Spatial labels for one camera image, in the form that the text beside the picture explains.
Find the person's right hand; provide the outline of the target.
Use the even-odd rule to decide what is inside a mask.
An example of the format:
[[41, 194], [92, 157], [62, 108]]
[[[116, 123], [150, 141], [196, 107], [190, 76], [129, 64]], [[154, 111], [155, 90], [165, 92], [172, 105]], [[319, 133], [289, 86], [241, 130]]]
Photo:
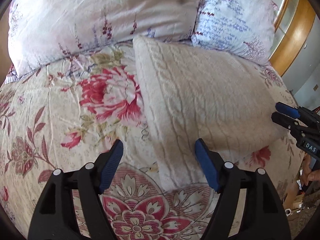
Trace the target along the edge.
[[310, 167], [303, 167], [303, 173], [300, 176], [300, 182], [303, 186], [306, 186], [311, 181], [320, 181], [320, 170], [312, 171]]

